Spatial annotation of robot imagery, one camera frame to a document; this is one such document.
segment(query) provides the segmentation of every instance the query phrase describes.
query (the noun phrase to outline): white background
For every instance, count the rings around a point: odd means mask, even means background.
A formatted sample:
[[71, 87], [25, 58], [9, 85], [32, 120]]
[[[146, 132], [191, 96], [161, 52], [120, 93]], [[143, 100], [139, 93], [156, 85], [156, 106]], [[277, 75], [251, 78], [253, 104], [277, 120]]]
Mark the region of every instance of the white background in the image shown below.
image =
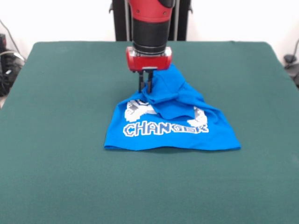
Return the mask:
[[[115, 41], [111, 1], [0, 0], [0, 18], [28, 56], [39, 41]], [[299, 38], [299, 0], [192, 0], [192, 7], [189, 41], [265, 41], [283, 61]]]

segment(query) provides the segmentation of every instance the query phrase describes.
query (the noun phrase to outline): blue t-shirt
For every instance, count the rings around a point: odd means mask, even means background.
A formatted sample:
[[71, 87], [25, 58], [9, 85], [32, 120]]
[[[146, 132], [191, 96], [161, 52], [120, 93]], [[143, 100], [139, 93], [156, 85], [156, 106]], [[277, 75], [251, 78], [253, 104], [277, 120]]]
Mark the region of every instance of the blue t-shirt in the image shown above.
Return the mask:
[[145, 87], [120, 102], [108, 128], [106, 149], [178, 147], [240, 149], [222, 112], [205, 103], [174, 65], [155, 71], [152, 93]]

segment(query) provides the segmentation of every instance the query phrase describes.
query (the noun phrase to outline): green table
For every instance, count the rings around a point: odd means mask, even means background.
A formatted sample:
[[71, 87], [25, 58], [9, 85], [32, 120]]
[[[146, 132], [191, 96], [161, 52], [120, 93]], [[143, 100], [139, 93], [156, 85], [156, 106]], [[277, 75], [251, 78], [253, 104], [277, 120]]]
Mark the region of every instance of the green table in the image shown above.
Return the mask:
[[271, 47], [170, 43], [241, 150], [108, 151], [127, 45], [34, 46], [0, 111], [0, 224], [298, 224], [299, 93]]

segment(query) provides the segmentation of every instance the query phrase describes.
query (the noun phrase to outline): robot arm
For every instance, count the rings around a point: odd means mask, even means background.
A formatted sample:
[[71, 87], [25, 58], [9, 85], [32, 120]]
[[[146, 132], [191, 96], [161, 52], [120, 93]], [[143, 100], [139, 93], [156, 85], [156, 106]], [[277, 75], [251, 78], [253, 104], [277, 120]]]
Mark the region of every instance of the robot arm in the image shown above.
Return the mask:
[[175, 0], [129, 0], [132, 14], [133, 46], [127, 48], [128, 67], [139, 73], [139, 91], [144, 87], [143, 72], [149, 73], [148, 92], [154, 70], [168, 69], [172, 53], [166, 47]]

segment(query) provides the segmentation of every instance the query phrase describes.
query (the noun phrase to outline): metal pole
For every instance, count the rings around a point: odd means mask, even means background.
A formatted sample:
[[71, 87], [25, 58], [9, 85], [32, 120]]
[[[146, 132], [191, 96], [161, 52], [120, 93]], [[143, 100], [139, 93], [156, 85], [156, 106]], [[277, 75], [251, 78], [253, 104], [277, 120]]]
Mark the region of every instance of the metal pole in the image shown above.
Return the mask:
[[178, 19], [179, 19], [179, 3], [180, 0], [176, 0], [176, 6], [175, 6], [175, 17], [174, 17], [174, 37], [173, 40], [178, 40]]
[[126, 14], [127, 41], [130, 41], [130, 18], [129, 18], [128, 0], [125, 0], [125, 14]]

